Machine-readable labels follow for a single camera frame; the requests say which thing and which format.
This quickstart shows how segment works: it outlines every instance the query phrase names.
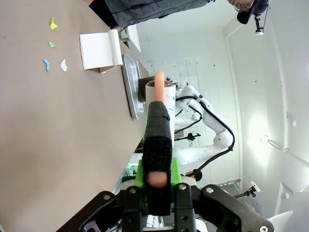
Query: gray shirt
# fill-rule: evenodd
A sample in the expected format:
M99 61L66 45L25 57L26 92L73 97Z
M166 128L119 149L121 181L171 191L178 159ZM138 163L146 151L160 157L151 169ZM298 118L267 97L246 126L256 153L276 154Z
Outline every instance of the gray shirt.
M152 18L186 11L207 4L207 0L105 0L115 21L127 27Z

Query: orange object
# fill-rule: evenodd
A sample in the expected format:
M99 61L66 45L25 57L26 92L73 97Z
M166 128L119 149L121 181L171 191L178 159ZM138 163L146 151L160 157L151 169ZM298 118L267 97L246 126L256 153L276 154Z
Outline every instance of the orange object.
M154 77L154 100L164 101L164 72L157 72Z

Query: green paper piece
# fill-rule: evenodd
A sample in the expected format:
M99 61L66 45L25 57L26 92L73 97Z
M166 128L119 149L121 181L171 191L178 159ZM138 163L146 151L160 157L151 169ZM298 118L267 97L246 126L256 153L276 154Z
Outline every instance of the green paper piece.
M56 45L53 42L48 42L50 47L56 47Z

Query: glasses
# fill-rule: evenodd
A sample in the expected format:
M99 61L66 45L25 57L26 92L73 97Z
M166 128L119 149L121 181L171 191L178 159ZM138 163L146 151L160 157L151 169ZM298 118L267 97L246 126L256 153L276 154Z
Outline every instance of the glasses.
M238 8L235 7L235 10L236 10L238 13L249 12L249 11L250 11L250 6L241 5L240 9L238 9Z
M240 9L236 8L235 7L235 10L238 12L238 13L241 13L241 12L249 12L250 11L250 8L252 7L252 5L254 4L254 1L252 1L252 3L250 5L241 5L240 6Z

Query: tiled wall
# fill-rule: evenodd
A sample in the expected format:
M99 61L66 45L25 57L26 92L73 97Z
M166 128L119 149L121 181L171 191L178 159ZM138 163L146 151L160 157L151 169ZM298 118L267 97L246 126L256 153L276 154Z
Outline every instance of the tiled wall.
M164 71L173 82L188 82L199 91L224 117L237 138L237 118L234 91L223 35L220 31L173 34L160 38L149 37L140 41L141 53L134 55L142 62L150 75ZM183 111L179 116L191 117L193 111ZM213 144L215 132L199 122L184 131L201 134L193 141L193 146ZM175 145L188 147L187 140L177 141ZM201 163L181 166L184 174ZM223 183L239 179L239 149L236 141L232 153L219 158L203 169L203 180L198 187L209 183Z

